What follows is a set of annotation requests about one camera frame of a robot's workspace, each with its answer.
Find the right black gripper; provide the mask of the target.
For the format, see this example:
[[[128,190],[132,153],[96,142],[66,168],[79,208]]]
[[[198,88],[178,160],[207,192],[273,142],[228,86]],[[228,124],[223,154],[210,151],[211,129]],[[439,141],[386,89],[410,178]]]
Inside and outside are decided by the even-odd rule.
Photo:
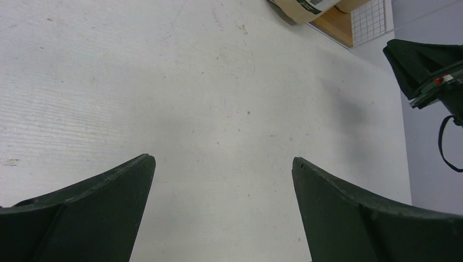
[[[462,68],[458,68],[462,66],[461,45],[393,39],[383,53],[412,108],[441,102],[454,123],[462,127]]]

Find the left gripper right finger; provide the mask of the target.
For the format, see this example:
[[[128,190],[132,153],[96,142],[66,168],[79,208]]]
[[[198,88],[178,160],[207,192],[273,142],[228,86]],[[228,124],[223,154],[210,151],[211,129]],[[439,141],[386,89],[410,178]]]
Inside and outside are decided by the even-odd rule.
[[[462,261],[462,216],[403,204],[296,157],[292,178],[313,261]]]

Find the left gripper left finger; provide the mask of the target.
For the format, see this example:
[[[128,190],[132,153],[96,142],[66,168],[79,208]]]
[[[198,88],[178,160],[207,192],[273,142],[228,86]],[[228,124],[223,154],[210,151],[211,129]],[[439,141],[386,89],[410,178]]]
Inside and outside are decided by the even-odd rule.
[[[1,261],[129,261],[155,167],[142,154],[1,208]]]

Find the brown roll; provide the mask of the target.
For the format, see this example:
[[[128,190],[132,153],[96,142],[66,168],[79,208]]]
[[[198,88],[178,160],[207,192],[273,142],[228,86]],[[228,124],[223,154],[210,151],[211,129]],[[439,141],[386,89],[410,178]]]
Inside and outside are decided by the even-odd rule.
[[[338,11],[349,14],[369,1],[370,0],[341,0],[335,5],[335,7]]]
[[[273,0],[298,25],[312,22],[341,0]]]

